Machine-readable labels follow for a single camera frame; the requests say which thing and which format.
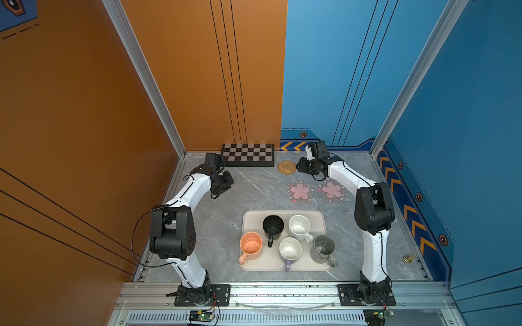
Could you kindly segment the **pink flower coaster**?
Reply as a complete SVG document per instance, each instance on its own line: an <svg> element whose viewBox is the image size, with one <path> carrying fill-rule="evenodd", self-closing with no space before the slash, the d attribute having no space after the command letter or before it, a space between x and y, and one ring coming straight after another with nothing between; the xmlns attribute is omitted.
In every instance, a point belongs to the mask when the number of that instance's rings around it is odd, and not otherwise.
<svg viewBox="0 0 522 326"><path fill-rule="evenodd" d="M289 200L293 203L310 203L313 201L315 189L313 186L306 184L302 180L297 180L294 183L289 184L285 189L288 193Z"/></svg>
<svg viewBox="0 0 522 326"><path fill-rule="evenodd" d="M346 200L345 187L330 178L319 184L318 192L328 203L344 202Z"/></svg>

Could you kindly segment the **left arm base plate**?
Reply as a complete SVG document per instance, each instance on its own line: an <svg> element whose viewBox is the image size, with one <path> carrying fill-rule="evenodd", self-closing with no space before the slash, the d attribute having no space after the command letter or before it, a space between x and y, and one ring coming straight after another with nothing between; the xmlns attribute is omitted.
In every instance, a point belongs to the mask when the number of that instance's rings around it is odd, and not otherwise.
<svg viewBox="0 0 522 326"><path fill-rule="evenodd" d="M219 306L228 306L231 286L207 284L200 288L190 289L180 285L173 296L175 297L175 306L180 307L212 306L215 300Z"/></svg>

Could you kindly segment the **grey mug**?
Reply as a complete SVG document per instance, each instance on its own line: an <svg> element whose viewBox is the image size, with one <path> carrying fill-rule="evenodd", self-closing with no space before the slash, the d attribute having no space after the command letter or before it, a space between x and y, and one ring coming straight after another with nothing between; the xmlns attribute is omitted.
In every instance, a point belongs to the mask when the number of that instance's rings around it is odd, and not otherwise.
<svg viewBox="0 0 522 326"><path fill-rule="evenodd" d="M311 259L317 264L328 264L335 268L338 261L334 257L335 241L328 235L322 234L315 238L311 247Z"/></svg>

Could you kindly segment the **woven rattan round coaster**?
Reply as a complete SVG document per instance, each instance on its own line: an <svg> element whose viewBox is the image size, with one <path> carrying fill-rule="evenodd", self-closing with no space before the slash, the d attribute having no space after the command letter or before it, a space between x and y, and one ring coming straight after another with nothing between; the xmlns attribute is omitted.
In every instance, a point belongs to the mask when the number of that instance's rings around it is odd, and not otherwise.
<svg viewBox="0 0 522 326"><path fill-rule="evenodd" d="M292 175L297 171L296 164L290 160L283 160L277 165L277 170L284 175Z"/></svg>

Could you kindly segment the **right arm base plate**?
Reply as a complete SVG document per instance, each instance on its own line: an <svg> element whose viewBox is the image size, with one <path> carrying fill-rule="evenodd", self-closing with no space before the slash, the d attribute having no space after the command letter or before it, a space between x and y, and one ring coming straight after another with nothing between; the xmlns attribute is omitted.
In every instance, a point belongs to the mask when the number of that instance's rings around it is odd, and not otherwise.
<svg viewBox="0 0 522 326"><path fill-rule="evenodd" d="M338 297L342 306L395 306L394 293L387 290L381 293L362 293L359 284L342 283L337 285Z"/></svg>

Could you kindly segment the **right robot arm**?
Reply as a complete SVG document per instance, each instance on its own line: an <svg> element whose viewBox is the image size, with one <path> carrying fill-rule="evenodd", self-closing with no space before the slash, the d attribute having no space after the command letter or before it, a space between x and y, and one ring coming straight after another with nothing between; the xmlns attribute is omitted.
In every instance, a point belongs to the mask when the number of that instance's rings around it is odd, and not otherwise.
<svg viewBox="0 0 522 326"><path fill-rule="evenodd" d="M340 183L356 199L354 219L363 234L364 260L358 294L365 305L392 302L392 279L387 272L387 238L395 220L392 192L386 182L376 182L353 170L323 141L306 147L298 171L313 177L322 174Z"/></svg>

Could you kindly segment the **black mug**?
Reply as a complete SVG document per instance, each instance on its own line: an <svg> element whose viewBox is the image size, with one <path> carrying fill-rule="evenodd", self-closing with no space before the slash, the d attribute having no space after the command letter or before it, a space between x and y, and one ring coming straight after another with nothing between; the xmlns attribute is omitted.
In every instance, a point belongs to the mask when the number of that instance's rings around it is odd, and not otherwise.
<svg viewBox="0 0 522 326"><path fill-rule="evenodd" d="M284 221L278 215L270 215L265 217L262 227L263 231L268 238L268 248L271 248L274 242L280 238L284 231Z"/></svg>

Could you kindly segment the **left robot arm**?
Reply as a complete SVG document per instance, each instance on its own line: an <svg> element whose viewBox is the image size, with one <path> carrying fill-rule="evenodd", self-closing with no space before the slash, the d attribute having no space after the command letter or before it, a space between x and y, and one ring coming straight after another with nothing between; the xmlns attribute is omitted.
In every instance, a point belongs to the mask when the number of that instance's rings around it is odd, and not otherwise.
<svg viewBox="0 0 522 326"><path fill-rule="evenodd" d="M207 153L204 163L184 180L185 185L171 200L150 213L150 251L171 265L181 279L174 294L180 302L204 305L211 298L212 286L208 271L194 253L197 232L192 210L206 193L216 199L231 189L234 180L217 153Z"/></svg>

